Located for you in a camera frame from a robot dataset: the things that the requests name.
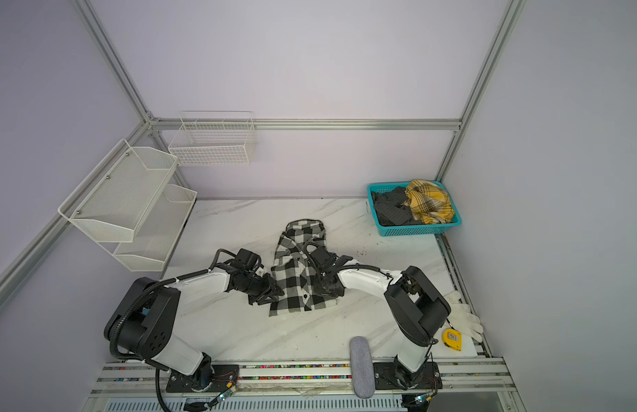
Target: black mounting plate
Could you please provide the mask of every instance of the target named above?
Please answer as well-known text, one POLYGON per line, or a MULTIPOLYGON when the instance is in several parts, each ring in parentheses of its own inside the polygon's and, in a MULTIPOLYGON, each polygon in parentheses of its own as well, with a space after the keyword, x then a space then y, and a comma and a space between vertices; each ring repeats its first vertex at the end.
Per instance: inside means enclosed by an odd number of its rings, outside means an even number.
MULTIPOLYGON (((214 371, 214 379, 224 380, 225 382, 215 382, 213 381, 211 385, 204 392, 198 393, 206 393, 206 392, 216 392, 220 393, 227 389, 226 382, 230 376, 232 376, 231 380, 235 383, 238 383, 238 374, 239 374, 239 366, 238 365, 212 365, 214 371)), ((167 393, 192 393, 191 389, 192 382, 186 378, 185 375, 178 373, 175 370, 172 370, 172 373, 169 375, 169 380, 167 381, 167 387, 165 391, 167 393)))
MULTIPOLYGON (((394 381, 395 368, 394 362, 374 362, 373 373, 376 376, 376 390, 400 389, 392 383, 394 381)), ((435 388, 435 384, 438 386, 437 389, 442 389, 442 377, 438 364, 435 362, 426 362, 421 382, 411 390, 433 389, 435 388)))

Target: white mesh shelf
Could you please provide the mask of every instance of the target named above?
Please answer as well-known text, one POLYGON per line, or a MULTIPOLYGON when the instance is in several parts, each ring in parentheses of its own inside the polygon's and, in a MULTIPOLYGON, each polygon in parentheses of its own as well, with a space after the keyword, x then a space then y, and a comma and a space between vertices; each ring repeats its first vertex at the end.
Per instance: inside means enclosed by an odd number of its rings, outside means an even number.
POLYGON ((169 145, 182 166, 250 164, 257 137, 250 112, 182 111, 169 145))
POLYGON ((176 156, 128 146, 79 207, 65 217, 95 242, 133 242, 176 167, 176 156))
POLYGON ((167 185, 133 242, 120 243, 112 255, 132 272, 160 272, 169 259, 197 192, 167 185))

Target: black and white checkered shirt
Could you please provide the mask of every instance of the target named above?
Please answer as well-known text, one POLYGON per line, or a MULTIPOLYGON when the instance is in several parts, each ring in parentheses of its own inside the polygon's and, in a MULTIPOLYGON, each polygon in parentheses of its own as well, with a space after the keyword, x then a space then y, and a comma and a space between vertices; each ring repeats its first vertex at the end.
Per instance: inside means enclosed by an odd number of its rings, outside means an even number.
POLYGON ((270 316, 334 306, 333 297, 314 294, 316 271, 303 252, 305 242, 325 246, 325 227, 320 220, 292 221, 280 236, 275 261, 270 269, 277 284, 284 291, 279 301, 270 304, 270 316))

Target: robotic arm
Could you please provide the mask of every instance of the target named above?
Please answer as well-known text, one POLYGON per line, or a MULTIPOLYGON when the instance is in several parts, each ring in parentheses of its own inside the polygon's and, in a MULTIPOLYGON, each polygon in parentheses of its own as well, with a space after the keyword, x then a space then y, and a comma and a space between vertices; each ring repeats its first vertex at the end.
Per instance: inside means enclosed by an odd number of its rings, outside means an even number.
MULTIPOLYGON (((403 271, 381 270, 350 256, 337 256, 314 243, 305 245, 305 254, 320 280, 314 285, 316 292, 339 297, 346 288, 360 289, 388 302, 405 338, 394 364, 382 377, 400 389, 417 387, 427 353, 436 342, 433 336, 451 311, 435 286, 414 266, 403 271), (418 297, 413 301, 411 295, 418 297)), ((117 359, 138 359, 162 370, 172 369, 184 380, 184 389, 207 390, 215 375, 210 356, 172 333, 181 292, 191 297, 237 290, 248 294, 250 305, 270 303, 283 291, 264 273, 260 262, 257 254, 245 249, 238 254, 220 249, 206 270, 160 282, 137 279, 104 329, 111 354, 117 359), (221 252, 233 258, 217 263, 221 252), (130 353, 122 353, 118 347, 130 353)))

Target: white wall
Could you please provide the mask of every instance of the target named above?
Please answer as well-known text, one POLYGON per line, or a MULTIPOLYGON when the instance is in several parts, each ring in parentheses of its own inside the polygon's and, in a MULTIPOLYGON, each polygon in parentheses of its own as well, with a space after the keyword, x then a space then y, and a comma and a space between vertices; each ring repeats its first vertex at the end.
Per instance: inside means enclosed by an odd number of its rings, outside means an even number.
MULTIPOLYGON (((163 131, 171 141, 176 132, 163 131)), ((261 130, 250 165, 185 167, 199 197, 366 196, 375 182, 433 179, 449 130, 261 130)))
MULTIPOLYGON (((0 273, 138 119, 68 0, 0 1, 0 273)), ((0 317, 0 412, 79 411, 125 270, 70 229, 0 317)))
POLYGON ((637 411, 637 1, 529 1, 445 182, 528 410, 637 411))
POLYGON ((507 0, 94 0, 158 117, 458 118, 507 0))

